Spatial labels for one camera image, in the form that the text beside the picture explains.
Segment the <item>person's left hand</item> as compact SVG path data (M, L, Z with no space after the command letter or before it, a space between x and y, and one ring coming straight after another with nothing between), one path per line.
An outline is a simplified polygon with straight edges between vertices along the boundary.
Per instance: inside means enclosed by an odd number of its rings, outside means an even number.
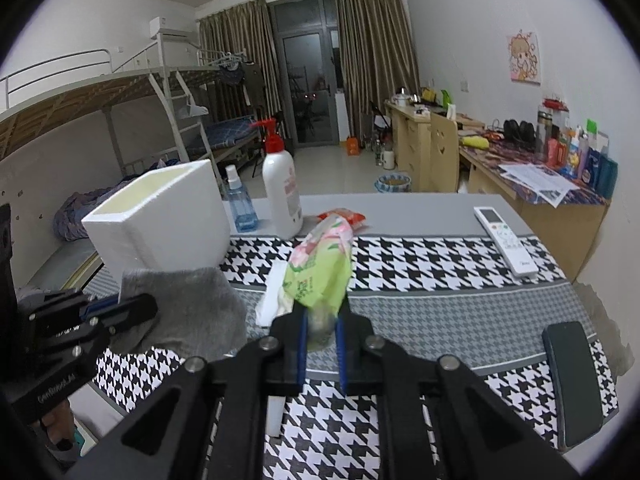
M75 423L70 400L64 400L56 408L32 424L48 451L70 451L76 444Z

